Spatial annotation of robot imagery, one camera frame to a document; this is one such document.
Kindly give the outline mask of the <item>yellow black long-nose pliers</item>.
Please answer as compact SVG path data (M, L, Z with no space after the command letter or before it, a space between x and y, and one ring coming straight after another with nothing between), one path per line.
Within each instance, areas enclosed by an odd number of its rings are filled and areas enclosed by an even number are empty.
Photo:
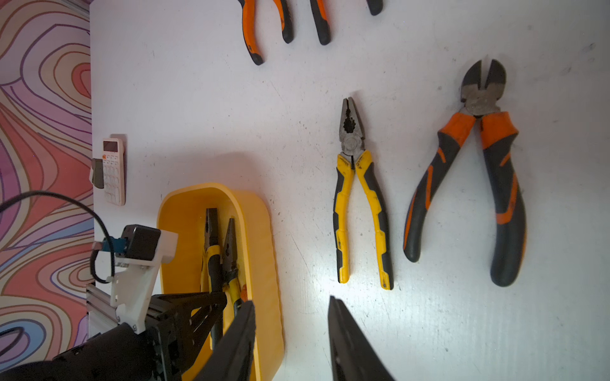
M219 219L218 210L216 208L208 208L206 210L204 251L207 259L210 292L222 294L223 274L220 257ZM211 329L212 349L215 349L216 345L222 339L222 335L223 312L219 314L218 319Z

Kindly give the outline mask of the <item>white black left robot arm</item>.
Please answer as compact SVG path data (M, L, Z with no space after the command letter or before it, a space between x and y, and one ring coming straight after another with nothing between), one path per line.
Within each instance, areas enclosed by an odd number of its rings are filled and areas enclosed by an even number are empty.
M118 325L52 360L11 368L3 380L180 380L227 304L224 293L154 295L156 268L114 276Z

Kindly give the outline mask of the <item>orange black needle-nose pliers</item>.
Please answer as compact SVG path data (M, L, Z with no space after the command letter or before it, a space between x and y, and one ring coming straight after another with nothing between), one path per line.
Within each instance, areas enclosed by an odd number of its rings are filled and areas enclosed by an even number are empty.
M311 12L314 18L319 43L324 46L331 42L330 24L323 0L311 0ZM383 0L367 0L370 14L377 16L384 9Z

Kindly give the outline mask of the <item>orange black diagonal cutters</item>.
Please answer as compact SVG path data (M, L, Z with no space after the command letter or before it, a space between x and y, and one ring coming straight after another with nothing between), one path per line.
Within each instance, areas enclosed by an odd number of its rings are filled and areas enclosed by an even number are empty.
M471 130L478 125L497 224L490 276L499 287L508 287L516 281L527 240L526 208L512 164L512 144L519 131L509 114L497 105L506 82L506 69L499 60L491 60L486 75L482 73L481 61L465 73L460 90L462 109L437 133L437 152L411 198L403 233L403 253L416 263L432 199Z

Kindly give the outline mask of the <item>orange black combination pliers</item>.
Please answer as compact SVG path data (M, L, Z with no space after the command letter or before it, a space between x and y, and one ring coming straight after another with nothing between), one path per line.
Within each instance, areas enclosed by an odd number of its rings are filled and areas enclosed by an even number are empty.
M241 5L241 28L244 37L244 42L248 50L249 56L255 65L260 66L265 63L261 50L257 44L257 36L255 29L256 21L256 4L255 0L239 0ZM292 43L294 40L294 27L292 16L288 2L286 0L274 0L276 8L281 19L282 38L286 44Z

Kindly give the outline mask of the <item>orange black small pliers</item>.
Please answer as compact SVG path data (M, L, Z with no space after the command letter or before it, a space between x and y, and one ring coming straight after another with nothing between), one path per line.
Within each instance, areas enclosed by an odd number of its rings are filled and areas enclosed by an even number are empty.
M222 273L224 284L228 287L234 316L236 317L243 304L243 299L238 279L238 243L236 225L233 218L229 220L227 226L227 234L222 252Z

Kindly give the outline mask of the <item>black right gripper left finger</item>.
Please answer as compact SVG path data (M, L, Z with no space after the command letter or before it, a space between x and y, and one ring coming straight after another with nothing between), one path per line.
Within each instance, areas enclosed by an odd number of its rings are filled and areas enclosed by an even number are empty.
M250 380L255 338L256 310L248 301L194 380Z

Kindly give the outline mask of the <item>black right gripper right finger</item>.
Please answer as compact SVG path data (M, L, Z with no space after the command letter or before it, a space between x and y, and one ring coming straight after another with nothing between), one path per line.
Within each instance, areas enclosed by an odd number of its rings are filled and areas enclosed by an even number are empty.
M394 380L345 303L330 296L330 366L333 380Z

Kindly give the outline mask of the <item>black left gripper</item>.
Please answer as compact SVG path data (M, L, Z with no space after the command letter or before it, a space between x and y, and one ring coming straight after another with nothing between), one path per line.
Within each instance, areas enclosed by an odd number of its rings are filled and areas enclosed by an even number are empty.
M86 288L90 380L179 380L227 306L220 292L154 295L157 269L131 266Z

